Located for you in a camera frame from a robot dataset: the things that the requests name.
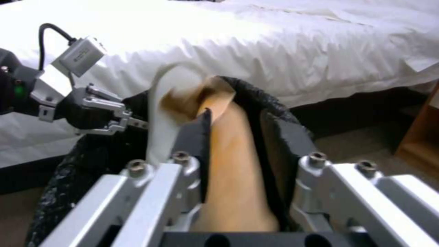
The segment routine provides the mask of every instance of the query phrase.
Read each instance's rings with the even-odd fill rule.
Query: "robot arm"
[[[112,135],[127,126],[147,129],[148,123],[132,117],[116,94],[93,84],[74,87],[72,75],[81,77],[104,55],[102,45],[88,36],[72,41],[44,70],[36,70],[0,49],[0,115],[17,112],[46,122],[65,118],[78,134]]]

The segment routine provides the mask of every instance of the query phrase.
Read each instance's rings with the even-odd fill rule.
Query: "metal frame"
[[[309,156],[300,160],[298,169],[290,215],[306,231],[331,231],[324,217],[329,214],[331,222],[342,228],[337,230],[352,230],[351,223],[357,222],[379,246],[438,246],[423,225],[375,187],[383,179],[381,173],[367,178],[351,163],[316,167]]]
[[[197,218],[199,168],[189,156],[159,167],[133,160],[102,176],[41,246],[96,246],[111,225],[122,226],[112,246],[158,246],[164,231],[188,231]]]

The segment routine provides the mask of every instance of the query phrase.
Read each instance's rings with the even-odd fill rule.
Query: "white duvet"
[[[190,60],[293,107],[438,79],[438,14],[436,0],[28,0],[0,6],[0,47],[36,68],[38,27],[51,22],[108,50],[78,85],[129,97]],[[66,41],[46,33],[47,64]],[[64,121],[1,116],[0,166],[65,154],[76,138]]]

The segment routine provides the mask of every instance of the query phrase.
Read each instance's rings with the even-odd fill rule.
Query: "silver metal bar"
[[[412,175],[382,178],[376,186],[439,242],[439,194],[436,191]]]
[[[305,232],[332,232],[332,227],[323,214],[310,214],[302,211],[295,204],[290,207],[290,215]]]
[[[106,100],[115,101],[115,102],[122,102],[122,98],[119,97],[117,94],[114,94],[112,92],[106,91],[104,89],[88,85],[87,91],[91,94],[97,95],[99,97],[102,97]]]
[[[140,128],[140,129],[144,129],[144,130],[147,130],[149,127],[148,122],[145,122],[145,121],[142,121],[140,119],[133,118],[133,117],[130,117],[128,119],[128,125],[134,126],[134,127]]]
[[[180,215],[181,190],[184,188],[182,171],[178,164],[160,165],[112,246],[159,245],[166,224]]]
[[[379,246],[438,246],[416,223],[358,172],[354,164],[324,168],[313,198],[338,222],[358,221]]]
[[[104,175],[41,244],[43,247],[96,246],[126,207],[135,187],[129,178]]]

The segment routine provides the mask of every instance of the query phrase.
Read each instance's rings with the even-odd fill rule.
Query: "white cloth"
[[[38,27],[51,22],[75,37],[93,35],[108,50],[78,85],[93,82],[129,97],[148,89],[159,67],[189,60],[209,74],[244,79],[293,107],[439,78],[438,4],[28,0],[0,6],[0,22],[7,23],[0,47],[36,68]],[[66,49],[66,41],[46,33],[47,64]],[[12,150],[74,137],[65,123],[21,121],[16,114],[1,116],[0,124],[0,166],[20,159],[10,157]],[[70,149],[57,147],[50,151]],[[23,162],[44,158],[39,150],[16,155]]]

